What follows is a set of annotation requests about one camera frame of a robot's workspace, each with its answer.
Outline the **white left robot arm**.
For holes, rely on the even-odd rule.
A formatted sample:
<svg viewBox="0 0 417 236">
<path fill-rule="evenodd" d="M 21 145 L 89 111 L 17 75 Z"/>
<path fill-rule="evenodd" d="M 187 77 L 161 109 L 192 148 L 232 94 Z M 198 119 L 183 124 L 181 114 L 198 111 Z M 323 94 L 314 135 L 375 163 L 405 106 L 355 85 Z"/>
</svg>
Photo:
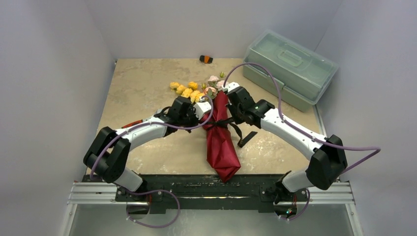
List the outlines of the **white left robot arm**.
<svg viewBox="0 0 417 236">
<path fill-rule="evenodd" d="M 90 179 L 113 183 L 134 201 L 141 201 L 148 183 L 126 166 L 129 153 L 155 139 L 164 138 L 178 130 L 190 132 L 204 126 L 213 115 L 213 100 L 204 95 L 197 102 L 178 96 L 171 106 L 157 110 L 146 119 L 135 121 L 120 129 L 101 128 L 86 152 L 83 163 L 90 168 Z"/>
</svg>

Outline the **pink fake rose stem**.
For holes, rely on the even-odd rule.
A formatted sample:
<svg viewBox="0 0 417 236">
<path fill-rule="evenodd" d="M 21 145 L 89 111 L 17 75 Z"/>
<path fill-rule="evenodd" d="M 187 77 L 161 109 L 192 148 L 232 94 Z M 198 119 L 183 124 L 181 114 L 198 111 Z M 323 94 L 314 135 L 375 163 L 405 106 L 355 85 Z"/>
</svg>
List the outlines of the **pink fake rose stem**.
<svg viewBox="0 0 417 236">
<path fill-rule="evenodd" d="M 222 88 L 229 84 L 222 79 L 222 76 L 224 76 L 223 72 L 220 73 L 220 78 L 215 75 L 211 75 L 207 81 L 207 87 L 205 91 L 208 91 L 209 89 L 212 91 L 222 91 Z"/>
</svg>

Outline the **yellow fake flower stem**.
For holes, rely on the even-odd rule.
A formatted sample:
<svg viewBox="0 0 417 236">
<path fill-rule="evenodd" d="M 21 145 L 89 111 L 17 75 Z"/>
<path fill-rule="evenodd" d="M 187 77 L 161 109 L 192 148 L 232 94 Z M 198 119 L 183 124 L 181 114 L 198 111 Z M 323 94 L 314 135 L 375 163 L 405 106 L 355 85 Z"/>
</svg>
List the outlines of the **yellow fake flower stem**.
<svg viewBox="0 0 417 236">
<path fill-rule="evenodd" d="M 187 85 L 178 82 L 171 82 L 169 88 L 177 95 L 189 99 L 192 103 L 200 102 L 205 94 L 199 90 L 196 82 L 189 82 Z"/>
</svg>

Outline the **peach fake rose stem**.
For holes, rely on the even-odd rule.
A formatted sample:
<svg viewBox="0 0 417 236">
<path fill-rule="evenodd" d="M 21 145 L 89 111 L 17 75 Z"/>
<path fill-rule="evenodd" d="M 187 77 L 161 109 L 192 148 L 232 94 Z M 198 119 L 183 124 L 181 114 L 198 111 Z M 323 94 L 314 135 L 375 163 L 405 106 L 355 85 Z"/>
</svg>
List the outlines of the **peach fake rose stem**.
<svg viewBox="0 0 417 236">
<path fill-rule="evenodd" d="M 207 82 L 202 84 L 203 93 L 214 99 L 218 95 L 218 89 L 215 87 L 214 82 Z"/>
</svg>

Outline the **dark red wrapping paper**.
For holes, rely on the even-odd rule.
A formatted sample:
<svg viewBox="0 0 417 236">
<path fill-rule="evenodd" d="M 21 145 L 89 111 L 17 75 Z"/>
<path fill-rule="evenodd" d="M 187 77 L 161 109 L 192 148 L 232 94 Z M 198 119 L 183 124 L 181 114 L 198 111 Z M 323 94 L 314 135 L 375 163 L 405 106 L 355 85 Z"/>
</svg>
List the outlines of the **dark red wrapping paper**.
<svg viewBox="0 0 417 236">
<path fill-rule="evenodd" d="M 207 132 L 207 162 L 223 183 L 228 182 L 241 168 L 228 125 L 220 123 L 229 118 L 227 104 L 228 97 L 224 92 L 219 92 L 213 100 L 212 116 L 203 126 Z"/>
</svg>

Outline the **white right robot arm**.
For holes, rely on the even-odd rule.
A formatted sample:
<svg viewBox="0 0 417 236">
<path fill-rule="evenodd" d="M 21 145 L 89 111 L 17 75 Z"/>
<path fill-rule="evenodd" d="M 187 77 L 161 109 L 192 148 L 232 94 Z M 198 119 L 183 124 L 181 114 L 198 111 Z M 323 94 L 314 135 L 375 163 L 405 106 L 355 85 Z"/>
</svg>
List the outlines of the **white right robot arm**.
<svg viewBox="0 0 417 236">
<path fill-rule="evenodd" d="M 237 124 L 245 122 L 278 136 L 309 161 L 305 170 L 289 171 L 276 182 L 276 204 L 292 200 L 295 192 L 309 187 L 328 190 L 346 169 L 344 150 L 335 148 L 342 144 L 336 135 L 326 138 L 280 114 L 270 102 L 264 99 L 255 102 L 236 82 L 223 87 L 223 91 L 229 100 L 227 107 Z"/>
</svg>

